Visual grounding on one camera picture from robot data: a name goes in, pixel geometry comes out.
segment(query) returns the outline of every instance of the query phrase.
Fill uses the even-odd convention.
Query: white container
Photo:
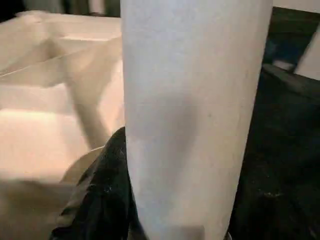
[[[122,3],[127,157],[141,224],[151,240],[222,240],[272,1]]]
[[[120,36],[108,17],[31,11],[0,24],[1,177],[58,182],[124,124]]]

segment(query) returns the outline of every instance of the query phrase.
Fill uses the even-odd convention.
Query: paper roll
[[[149,239],[224,238],[271,9],[271,0],[122,2],[128,168]]]

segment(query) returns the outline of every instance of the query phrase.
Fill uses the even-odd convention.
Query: white wall
[[[273,0],[275,7],[320,13],[320,0]]]

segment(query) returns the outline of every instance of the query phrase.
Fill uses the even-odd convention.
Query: white cylinder
[[[123,0],[129,174],[150,240],[222,240],[271,0]]]

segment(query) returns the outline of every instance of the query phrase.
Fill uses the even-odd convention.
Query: white tube
[[[129,174],[150,240],[222,240],[271,0],[123,0]]]

